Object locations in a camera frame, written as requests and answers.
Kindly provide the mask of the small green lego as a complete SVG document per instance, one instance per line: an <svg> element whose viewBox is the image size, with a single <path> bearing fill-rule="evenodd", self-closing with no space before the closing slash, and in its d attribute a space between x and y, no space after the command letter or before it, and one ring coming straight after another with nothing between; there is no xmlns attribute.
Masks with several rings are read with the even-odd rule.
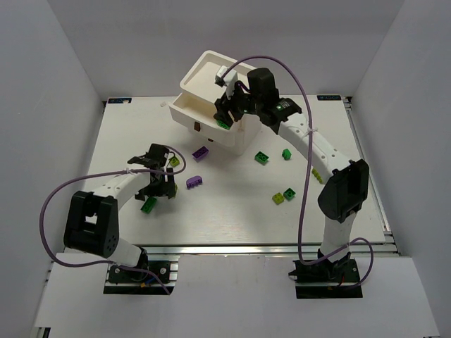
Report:
<svg viewBox="0 0 451 338"><path fill-rule="evenodd" d="M283 157L283 159L284 159L285 161L289 161L289 160L291 159L291 156L292 156L292 154L291 154L291 152L290 152L289 149L284 149L284 150L283 150L283 152L282 152L282 157Z"/></svg>

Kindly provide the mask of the lime long lego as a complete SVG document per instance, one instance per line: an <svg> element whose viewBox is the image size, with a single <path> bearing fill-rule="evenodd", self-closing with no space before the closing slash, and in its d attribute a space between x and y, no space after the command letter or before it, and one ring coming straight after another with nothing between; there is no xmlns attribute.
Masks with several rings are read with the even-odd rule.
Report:
<svg viewBox="0 0 451 338"><path fill-rule="evenodd" d="M315 168L313 168L313 169L311 170L311 173L312 173L312 175L316 178L316 180L317 180L320 184L323 183L323 180L322 180L321 175L319 174L319 172L318 172Z"/></svg>

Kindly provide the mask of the green square lego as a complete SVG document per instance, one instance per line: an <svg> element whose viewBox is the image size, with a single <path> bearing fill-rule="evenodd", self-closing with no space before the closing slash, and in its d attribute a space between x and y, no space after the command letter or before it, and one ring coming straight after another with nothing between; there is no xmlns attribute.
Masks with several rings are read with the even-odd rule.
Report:
<svg viewBox="0 0 451 338"><path fill-rule="evenodd" d="M295 198L296 192L291 189L288 188L283 192L283 196L286 200L291 201L293 198Z"/></svg>

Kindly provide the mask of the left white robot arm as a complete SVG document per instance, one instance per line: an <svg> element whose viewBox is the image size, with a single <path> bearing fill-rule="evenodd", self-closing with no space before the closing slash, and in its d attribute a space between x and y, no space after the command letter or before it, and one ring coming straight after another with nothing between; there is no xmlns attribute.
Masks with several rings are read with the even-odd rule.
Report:
<svg viewBox="0 0 451 338"><path fill-rule="evenodd" d="M176 195L173 169L165 170L170 149L152 144L148 152L128 163L142 166L144 172L118 174L90 192L78 191L71 201L63 243L70 249L93 254L117 265L145 269L144 249L119 235L119 211L130 200L142 201L149 213L158 197Z"/></svg>

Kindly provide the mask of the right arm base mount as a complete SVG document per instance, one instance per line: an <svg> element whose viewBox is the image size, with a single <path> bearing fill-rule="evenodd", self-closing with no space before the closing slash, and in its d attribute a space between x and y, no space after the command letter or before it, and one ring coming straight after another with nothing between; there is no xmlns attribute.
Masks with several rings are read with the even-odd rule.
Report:
<svg viewBox="0 0 451 338"><path fill-rule="evenodd" d="M324 260L314 265L294 261L288 273L295 282L297 299L361 299L360 274L357 262L350 255L331 263Z"/></svg>

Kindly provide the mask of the white drawer cabinet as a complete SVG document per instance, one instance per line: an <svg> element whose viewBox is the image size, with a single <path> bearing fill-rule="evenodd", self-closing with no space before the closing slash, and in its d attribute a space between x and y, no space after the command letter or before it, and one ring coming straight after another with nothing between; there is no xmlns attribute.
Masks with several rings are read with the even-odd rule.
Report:
<svg viewBox="0 0 451 338"><path fill-rule="evenodd" d="M235 59L205 51L180 82L182 92L169 104L172 119L192 134L223 149L242 155L261 129L259 118L244 114L234 118L230 101L234 84L247 85L247 73L254 68L246 63L228 68Z"/></svg>

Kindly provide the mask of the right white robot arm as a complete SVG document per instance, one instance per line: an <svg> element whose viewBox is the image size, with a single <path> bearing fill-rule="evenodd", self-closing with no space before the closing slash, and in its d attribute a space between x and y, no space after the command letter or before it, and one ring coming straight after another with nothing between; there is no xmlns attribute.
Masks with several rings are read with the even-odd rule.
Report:
<svg viewBox="0 0 451 338"><path fill-rule="evenodd" d="M268 68L249 71L247 80L245 85L236 71L220 67L215 83L225 87L225 93L214 103L214 119L231 127L245 115L257 116L306 158L309 170L318 172L323 183L318 205L325 225L318 258L309 264L335 263L349 253L352 224L368 196L369 166L363 159L353 161L340 153L313 127L310 112L303 113L292 99L281 98Z"/></svg>

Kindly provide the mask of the dark green long lego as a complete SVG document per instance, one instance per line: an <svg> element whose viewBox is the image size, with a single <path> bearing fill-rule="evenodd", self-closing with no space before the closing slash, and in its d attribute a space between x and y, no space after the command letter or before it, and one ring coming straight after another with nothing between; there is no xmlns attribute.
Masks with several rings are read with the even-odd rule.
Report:
<svg viewBox="0 0 451 338"><path fill-rule="evenodd" d="M156 202L158 199L156 197L148 197L146 201L142 204L142 207L140 208L141 212L145 214L150 214L152 210L154 209Z"/></svg>

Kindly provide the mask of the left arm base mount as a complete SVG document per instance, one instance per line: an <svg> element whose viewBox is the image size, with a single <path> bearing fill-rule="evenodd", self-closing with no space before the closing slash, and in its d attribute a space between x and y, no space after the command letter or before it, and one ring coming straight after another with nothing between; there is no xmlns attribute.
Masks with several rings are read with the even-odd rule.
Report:
<svg viewBox="0 0 451 338"><path fill-rule="evenodd" d="M167 291L170 294L172 293L178 274L177 261L150 258L147 265L142 268L146 268L155 274L167 288ZM111 265L107 270L103 293L113 295L168 295L161 283L152 274L126 270L119 265Z"/></svg>

